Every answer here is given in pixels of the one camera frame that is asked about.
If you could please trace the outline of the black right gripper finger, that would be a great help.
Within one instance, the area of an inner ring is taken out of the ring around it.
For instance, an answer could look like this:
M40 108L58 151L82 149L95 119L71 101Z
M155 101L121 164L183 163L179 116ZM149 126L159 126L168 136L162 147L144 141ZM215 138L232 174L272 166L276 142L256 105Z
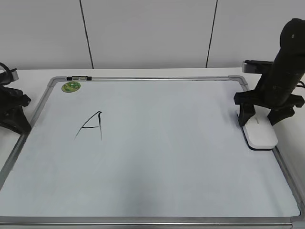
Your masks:
M241 104L238 116L238 123L240 126L244 126L247 121L255 115L255 108L253 104Z
M280 110L271 110L267 117L271 125L275 125L286 118L292 117L294 114L293 108L288 107Z

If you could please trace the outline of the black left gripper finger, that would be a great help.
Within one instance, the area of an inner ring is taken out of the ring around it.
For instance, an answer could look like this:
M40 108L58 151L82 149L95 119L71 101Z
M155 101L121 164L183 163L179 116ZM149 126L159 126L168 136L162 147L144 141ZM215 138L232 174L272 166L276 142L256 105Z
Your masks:
M29 134L31 125L28 122L22 107L12 108L0 115L0 126L19 135Z

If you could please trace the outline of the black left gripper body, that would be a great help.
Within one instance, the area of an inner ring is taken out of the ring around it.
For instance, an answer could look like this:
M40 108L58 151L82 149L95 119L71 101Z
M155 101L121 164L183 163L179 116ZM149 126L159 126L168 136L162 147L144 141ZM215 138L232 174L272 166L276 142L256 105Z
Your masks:
M19 89L0 87L0 113L7 112L19 106L26 107L31 99Z

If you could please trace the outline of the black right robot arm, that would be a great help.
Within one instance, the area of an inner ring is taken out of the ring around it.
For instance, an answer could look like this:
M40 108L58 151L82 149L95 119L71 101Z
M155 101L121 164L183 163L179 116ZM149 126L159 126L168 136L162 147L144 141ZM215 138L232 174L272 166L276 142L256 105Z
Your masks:
M245 60L242 71L261 77L253 90L234 95L234 103L240 106L241 127L255 115L255 106L270 109L267 117L271 125L292 117L294 107L305 104L302 96L293 94L305 73L305 21L293 18L284 26L274 61Z

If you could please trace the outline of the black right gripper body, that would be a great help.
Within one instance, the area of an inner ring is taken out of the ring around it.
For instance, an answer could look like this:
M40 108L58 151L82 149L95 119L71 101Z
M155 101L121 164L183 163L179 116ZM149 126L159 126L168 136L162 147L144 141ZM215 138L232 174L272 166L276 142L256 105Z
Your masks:
M269 109L282 109L287 107L302 107L305 100L300 95L292 94L299 83L299 79L282 79L258 83L253 90L236 93L235 104L252 104Z

